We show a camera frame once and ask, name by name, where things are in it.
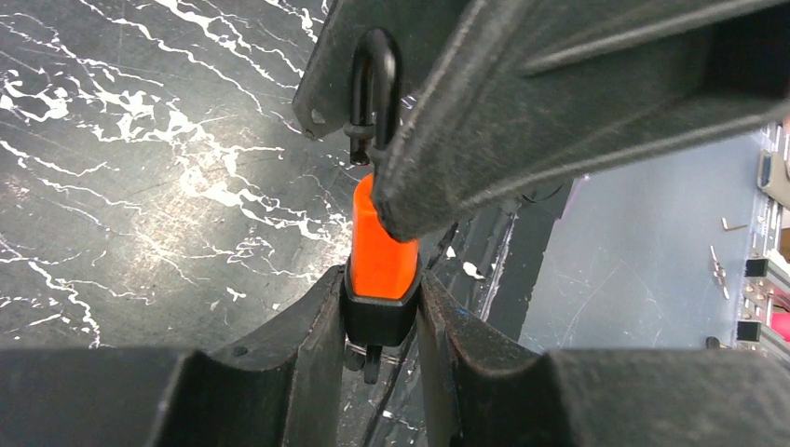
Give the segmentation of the orange black Opel padlock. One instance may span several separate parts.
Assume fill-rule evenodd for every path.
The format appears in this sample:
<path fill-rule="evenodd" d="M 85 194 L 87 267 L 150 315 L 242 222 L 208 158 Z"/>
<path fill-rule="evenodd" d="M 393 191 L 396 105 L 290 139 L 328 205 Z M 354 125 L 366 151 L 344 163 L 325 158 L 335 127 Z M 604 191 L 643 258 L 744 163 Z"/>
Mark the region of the orange black Opel padlock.
<path fill-rule="evenodd" d="M 359 39 L 350 81 L 349 158 L 378 167 L 399 124 L 402 62 L 394 37 L 373 28 Z M 410 332 L 420 287 L 419 243 L 399 242 L 375 208 L 377 174 L 359 182 L 352 198 L 352 242 L 342 312 L 350 343 L 369 349 L 400 345 Z"/>

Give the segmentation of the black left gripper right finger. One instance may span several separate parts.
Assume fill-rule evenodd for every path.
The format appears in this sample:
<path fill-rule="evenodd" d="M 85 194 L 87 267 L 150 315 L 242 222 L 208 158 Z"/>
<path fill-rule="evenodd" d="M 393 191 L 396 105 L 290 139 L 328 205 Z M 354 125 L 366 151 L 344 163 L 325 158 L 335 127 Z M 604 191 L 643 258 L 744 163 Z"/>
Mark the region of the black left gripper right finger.
<path fill-rule="evenodd" d="M 785 446 L 789 368 L 726 349 L 538 354 L 421 282 L 431 446 Z"/>

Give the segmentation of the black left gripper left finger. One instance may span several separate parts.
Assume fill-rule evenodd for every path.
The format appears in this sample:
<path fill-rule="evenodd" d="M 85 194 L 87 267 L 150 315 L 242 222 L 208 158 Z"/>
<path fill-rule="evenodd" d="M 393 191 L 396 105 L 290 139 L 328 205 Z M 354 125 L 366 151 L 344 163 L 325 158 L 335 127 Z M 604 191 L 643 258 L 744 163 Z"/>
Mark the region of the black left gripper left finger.
<path fill-rule="evenodd" d="M 5 446 L 333 446 L 345 337 L 330 268 L 212 353 L 171 346 L 5 349 Z"/>

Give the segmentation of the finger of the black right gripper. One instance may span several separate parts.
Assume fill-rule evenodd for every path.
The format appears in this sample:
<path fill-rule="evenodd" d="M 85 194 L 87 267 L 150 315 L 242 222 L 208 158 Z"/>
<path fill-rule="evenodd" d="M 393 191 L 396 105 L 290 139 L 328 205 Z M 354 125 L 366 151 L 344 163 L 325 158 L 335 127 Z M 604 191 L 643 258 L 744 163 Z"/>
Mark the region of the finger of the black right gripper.
<path fill-rule="evenodd" d="M 789 112 L 785 1 L 475 1 L 377 170 L 398 240 Z"/>
<path fill-rule="evenodd" d="M 348 122 L 352 56 L 372 28 L 391 33 L 402 55 L 401 95 L 414 96 L 454 31 L 466 1 L 334 1 L 308 60 L 293 112 L 303 133 L 319 139 Z"/>

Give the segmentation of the black head key bunch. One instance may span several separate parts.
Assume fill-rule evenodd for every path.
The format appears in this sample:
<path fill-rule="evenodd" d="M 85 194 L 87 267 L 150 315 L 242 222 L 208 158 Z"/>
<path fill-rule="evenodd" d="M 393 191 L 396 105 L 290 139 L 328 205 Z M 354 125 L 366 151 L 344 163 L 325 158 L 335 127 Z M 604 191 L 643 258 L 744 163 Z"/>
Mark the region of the black head key bunch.
<path fill-rule="evenodd" d="M 375 385 L 384 365 L 400 366 L 402 359 L 391 355 L 380 347 L 369 349 L 346 341 L 343 352 L 344 367 L 355 373 L 361 373 L 365 384 Z"/>

